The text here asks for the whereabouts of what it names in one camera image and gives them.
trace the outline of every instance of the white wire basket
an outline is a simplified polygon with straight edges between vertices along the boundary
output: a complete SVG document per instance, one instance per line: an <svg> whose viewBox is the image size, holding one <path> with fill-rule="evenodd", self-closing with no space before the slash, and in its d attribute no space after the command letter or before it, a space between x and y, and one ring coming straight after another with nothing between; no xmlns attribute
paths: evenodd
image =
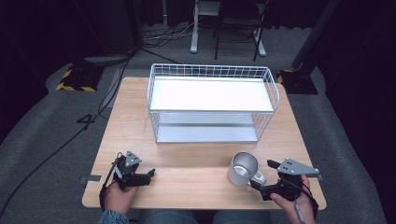
<svg viewBox="0 0 396 224"><path fill-rule="evenodd" d="M148 112L157 143L255 143L278 105L268 67L151 66Z"/></svg>

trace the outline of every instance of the hand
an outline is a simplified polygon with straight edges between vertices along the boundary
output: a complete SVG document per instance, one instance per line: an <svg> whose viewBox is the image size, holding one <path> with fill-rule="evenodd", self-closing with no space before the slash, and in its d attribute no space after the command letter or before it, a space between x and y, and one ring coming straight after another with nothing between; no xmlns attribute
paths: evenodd
<svg viewBox="0 0 396 224"><path fill-rule="evenodd" d="M131 206L132 198L138 190L139 187L126 187L125 191L123 191L120 189L119 183L112 183L106 190L105 209L125 215Z"/></svg>
<svg viewBox="0 0 396 224"><path fill-rule="evenodd" d="M306 177L306 175L301 175L301 179L305 184L305 186L303 185L303 189L306 192L309 192L308 178ZM301 223L300 219L298 218L295 207L296 202L289 202L288 200L284 199L282 196L276 193L272 193L270 197L277 205L279 205L279 207L285 210L291 224ZM297 204L300 206L300 209L303 213L305 223L306 224L316 223L314 218L314 211L312 210L312 204L309 201L309 198L304 193L301 193L300 196L297 198Z"/></svg>

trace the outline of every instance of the person's left hand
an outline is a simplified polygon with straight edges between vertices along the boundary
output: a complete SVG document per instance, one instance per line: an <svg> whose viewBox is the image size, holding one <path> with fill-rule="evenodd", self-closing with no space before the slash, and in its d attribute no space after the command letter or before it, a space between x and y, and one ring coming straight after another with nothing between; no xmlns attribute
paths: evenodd
<svg viewBox="0 0 396 224"><path fill-rule="evenodd" d="M106 190L105 209L113 210L125 215L131 206L132 198L138 190L139 187L127 187L125 188L125 191L123 191L120 189L119 183L114 182Z"/></svg>

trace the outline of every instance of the wooden table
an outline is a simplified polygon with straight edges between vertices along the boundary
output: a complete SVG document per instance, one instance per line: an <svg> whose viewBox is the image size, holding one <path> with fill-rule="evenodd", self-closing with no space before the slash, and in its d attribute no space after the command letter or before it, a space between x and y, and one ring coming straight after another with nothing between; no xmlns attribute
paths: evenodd
<svg viewBox="0 0 396 224"><path fill-rule="evenodd" d="M131 207L180 209L279 209L272 201L263 201L249 186L234 186L227 170L234 154L248 151L256 156L266 185L277 181L275 169L267 160L282 162L291 158L312 165L303 138L291 111L283 87L276 84L280 104L261 140L256 144L157 144L147 105L147 77L126 77L108 121L102 144L92 167L100 182L89 182L82 198L87 207L100 207L99 191L117 154L131 150L143 161L137 172L156 169L149 186L141 187ZM319 204L326 201L319 182L310 178L311 191Z"/></svg>

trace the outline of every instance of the sleeve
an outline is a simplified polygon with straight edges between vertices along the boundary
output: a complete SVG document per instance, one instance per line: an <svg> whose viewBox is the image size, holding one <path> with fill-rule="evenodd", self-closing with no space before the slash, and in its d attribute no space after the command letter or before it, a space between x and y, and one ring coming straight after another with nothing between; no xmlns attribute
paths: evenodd
<svg viewBox="0 0 396 224"><path fill-rule="evenodd" d="M125 216L122 213L112 211L112 210L106 210L98 224L128 224L129 218Z"/></svg>

